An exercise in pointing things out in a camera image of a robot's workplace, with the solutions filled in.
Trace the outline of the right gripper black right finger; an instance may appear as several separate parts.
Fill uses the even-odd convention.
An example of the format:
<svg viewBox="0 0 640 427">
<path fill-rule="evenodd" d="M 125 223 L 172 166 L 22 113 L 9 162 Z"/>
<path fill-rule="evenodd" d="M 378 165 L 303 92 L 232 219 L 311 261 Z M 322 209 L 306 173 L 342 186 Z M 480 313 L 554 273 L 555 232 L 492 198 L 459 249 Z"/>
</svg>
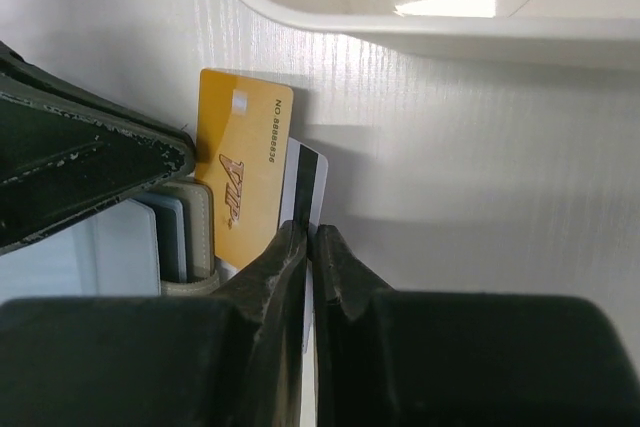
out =
<svg viewBox="0 0 640 427">
<path fill-rule="evenodd" d="M 313 244 L 321 426 L 635 426 L 639 379 L 575 297 L 401 291 L 339 230 Z"/>
</svg>

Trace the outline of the white magnetic stripe card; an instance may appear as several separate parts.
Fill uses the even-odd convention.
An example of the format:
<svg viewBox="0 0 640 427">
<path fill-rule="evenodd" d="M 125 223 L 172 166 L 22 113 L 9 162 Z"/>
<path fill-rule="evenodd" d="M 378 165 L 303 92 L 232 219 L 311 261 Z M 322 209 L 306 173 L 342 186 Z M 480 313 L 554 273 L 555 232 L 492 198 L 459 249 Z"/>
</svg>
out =
<svg viewBox="0 0 640 427">
<path fill-rule="evenodd" d="M 327 158 L 307 145 L 290 138 L 287 144 L 285 172 L 278 227 L 286 222 L 301 226 L 307 234 L 307 244 L 313 240 L 320 224 L 326 180 Z M 304 260 L 302 291 L 302 322 L 300 352 L 305 354 L 309 345 L 313 321 L 313 280 L 309 261 Z"/>
</svg>

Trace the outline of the grey blue card holder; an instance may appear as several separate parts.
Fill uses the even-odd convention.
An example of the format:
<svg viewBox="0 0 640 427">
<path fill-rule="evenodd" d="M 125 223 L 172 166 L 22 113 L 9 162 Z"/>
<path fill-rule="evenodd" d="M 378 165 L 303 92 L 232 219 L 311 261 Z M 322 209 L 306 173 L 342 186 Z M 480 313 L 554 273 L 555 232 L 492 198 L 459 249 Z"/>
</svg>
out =
<svg viewBox="0 0 640 427">
<path fill-rule="evenodd" d="M 1 299 L 204 296 L 220 285 L 213 195 L 170 181 L 1 257 Z"/>
</svg>

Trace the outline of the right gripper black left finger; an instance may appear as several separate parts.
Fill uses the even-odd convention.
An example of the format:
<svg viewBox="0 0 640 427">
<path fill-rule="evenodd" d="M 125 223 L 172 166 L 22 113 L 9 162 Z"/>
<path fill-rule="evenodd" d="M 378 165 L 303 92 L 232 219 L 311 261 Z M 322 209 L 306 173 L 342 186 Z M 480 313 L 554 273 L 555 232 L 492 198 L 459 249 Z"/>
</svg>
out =
<svg viewBox="0 0 640 427">
<path fill-rule="evenodd" d="M 297 425 L 306 255 L 288 221 L 208 296 L 5 303 L 2 424 Z"/>
</svg>

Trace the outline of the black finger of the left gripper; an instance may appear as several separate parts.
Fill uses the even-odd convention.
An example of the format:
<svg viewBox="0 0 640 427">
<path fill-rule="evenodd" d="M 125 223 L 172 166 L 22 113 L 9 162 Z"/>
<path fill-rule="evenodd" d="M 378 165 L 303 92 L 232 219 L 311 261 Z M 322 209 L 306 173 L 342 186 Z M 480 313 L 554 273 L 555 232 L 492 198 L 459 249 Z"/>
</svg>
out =
<svg viewBox="0 0 640 427">
<path fill-rule="evenodd" d="M 191 174 L 195 146 L 1 47 L 1 251 Z"/>
</svg>

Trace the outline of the gold VIP card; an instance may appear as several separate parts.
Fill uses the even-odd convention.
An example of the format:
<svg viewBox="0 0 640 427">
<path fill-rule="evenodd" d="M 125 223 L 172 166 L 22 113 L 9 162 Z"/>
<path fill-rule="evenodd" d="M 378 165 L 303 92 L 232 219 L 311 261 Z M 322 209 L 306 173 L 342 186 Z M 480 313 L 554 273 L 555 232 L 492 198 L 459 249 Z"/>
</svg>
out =
<svg viewBox="0 0 640 427">
<path fill-rule="evenodd" d="M 195 178 L 214 200 L 214 255 L 241 270 L 279 225 L 293 90 L 241 75 L 200 74 Z"/>
</svg>

